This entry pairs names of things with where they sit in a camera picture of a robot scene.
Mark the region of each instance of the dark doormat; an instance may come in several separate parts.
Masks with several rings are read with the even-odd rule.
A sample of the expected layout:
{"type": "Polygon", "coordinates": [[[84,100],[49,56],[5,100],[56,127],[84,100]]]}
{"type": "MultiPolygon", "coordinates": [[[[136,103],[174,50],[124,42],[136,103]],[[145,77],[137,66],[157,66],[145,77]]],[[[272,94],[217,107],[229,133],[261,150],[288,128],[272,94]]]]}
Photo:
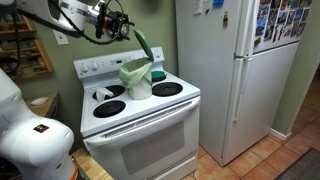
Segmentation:
{"type": "Polygon", "coordinates": [[[281,173],[276,180],[320,180],[320,152],[311,148],[281,173]]]}

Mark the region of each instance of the light switch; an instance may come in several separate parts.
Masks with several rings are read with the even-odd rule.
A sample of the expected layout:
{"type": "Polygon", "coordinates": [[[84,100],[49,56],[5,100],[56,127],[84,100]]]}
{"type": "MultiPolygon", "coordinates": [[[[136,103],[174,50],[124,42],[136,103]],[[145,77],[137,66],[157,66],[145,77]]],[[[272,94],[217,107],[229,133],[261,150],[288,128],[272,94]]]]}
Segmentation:
{"type": "Polygon", "coordinates": [[[57,39],[59,45],[69,44],[67,36],[59,31],[53,30],[53,34],[57,39]]]}

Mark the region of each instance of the brown floor tile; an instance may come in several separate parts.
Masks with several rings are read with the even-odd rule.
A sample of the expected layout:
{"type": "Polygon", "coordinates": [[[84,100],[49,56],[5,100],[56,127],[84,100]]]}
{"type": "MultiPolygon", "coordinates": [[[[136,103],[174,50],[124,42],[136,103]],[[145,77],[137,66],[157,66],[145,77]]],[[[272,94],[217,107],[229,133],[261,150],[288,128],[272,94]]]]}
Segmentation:
{"type": "Polygon", "coordinates": [[[281,144],[272,140],[268,136],[263,138],[257,144],[250,148],[250,151],[258,155],[262,159],[266,159],[272,153],[274,153],[277,149],[281,147],[281,144]]]}
{"type": "Polygon", "coordinates": [[[310,109],[306,106],[301,106],[298,117],[302,117],[309,122],[314,121],[317,117],[319,117],[320,112],[310,109]]]}
{"type": "Polygon", "coordinates": [[[276,170],[283,172],[299,157],[299,154],[293,152],[285,146],[282,146],[271,156],[269,156],[265,161],[276,170]]]}
{"type": "Polygon", "coordinates": [[[320,127],[320,117],[313,121],[313,123],[320,127]]]}
{"type": "Polygon", "coordinates": [[[181,180],[196,180],[196,178],[194,178],[192,176],[186,176],[186,177],[182,178],[181,180]]]}
{"type": "Polygon", "coordinates": [[[239,177],[243,177],[258,164],[262,159],[251,151],[246,151],[228,164],[228,167],[239,177]]]}
{"type": "Polygon", "coordinates": [[[194,176],[194,171],[192,173],[188,174],[188,176],[193,177],[194,176]]]}
{"type": "Polygon", "coordinates": [[[304,154],[312,147],[320,151],[320,143],[317,143],[301,133],[292,138],[285,146],[300,155],[304,154]]]}
{"type": "Polygon", "coordinates": [[[267,137],[271,138],[272,140],[274,140],[275,142],[277,142],[277,143],[279,143],[281,145],[284,145],[286,143],[286,141],[281,140],[281,139],[277,138],[276,136],[274,136],[272,134],[268,134],[267,137]]]}
{"type": "Polygon", "coordinates": [[[312,109],[314,111],[320,112],[320,103],[318,103],[318,98],[315,95],[308,95],[303,101],[303,105],[308,107],[309,109],[312,109]]]}
{"type": "Polygon", "coordinates": [[[184,178],[182,178],[181,180],[195,180],[194,176],[194,172],[186,175],[184,178]]]}
{"type": "Polygon", "coordinates": [[[320,123],[318,123],[318,120],[303,129],[301,134],[320,143],[320,123]]]}
{"type": "Polygon", "coordinates": [[[207,151],[203,149],[200,145],[198,146],[198,158],[201,158],[203,155],[207,154],[207,151]]]}
{"type": "Polygon", "coordinates": [[[197,180],[239,179],[227,166],[221,167],[209,154],[198,159],[198,169],[194,172],[197,180]]]}
{"type": "Polygon", "coordinates": [[[263,161],[246,176],[244,176],[242,180],[270,180],[276,178],[279,174],[279,171],[263,161]]]}
{"type": "Polygon", "coordinates": [[[293,124],[293,127],[291,129],[291,137],[294,137],[297,135],[300,131],[302,131],[305,127],[307,127],[310,124],[310,122],[304,118],[297,117],[296,121],[293,124]]]}

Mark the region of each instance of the stove knob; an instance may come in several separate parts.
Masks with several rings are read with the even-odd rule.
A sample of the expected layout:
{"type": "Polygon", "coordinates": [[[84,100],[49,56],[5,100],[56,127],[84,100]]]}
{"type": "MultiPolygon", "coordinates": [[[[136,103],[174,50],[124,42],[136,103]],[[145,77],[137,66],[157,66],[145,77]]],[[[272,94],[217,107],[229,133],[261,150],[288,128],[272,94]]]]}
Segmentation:
{"type": "Polygon", "coordinates": [[[93,62],[92,64],[91,64],[91,67],[90,67],[93,71],[96,71],[96,70],[98,70],[99,69],[99,65],[97,64],[97,63],[95,63],[95,62],[93,62]]]}
{"type": "Polygon", "coordinates": [[[156,58],[160,58],[161,53],[160,53],[159,51],[156,51],[156,53],[154,54],[154,56],[155,56],[156,58]]]}
{"type": "Polygon", "coordinates": [[[82,64],[82,65],[80,66],[80,71],[83,72],[83,73],[88,72],[88,71],[89,71],[88,65],[82,64]]]}

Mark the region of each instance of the stove control panel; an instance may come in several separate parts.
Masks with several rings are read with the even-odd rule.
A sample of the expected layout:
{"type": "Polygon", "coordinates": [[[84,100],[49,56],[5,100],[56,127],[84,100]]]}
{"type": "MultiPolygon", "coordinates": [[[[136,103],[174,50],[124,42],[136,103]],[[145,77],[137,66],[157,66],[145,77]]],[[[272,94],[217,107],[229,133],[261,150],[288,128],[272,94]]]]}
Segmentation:
{"type": "MultiPolygon", "coordinates": [[[[164,61],[161,47],[151,48],[155,62],[164,61]]],[[[120,67],[130,61],[147,57],[144,50],[127,51],[123,53],[91,57],[74,61],[78,77],[85,78],[118,71],[120,67]]]]}

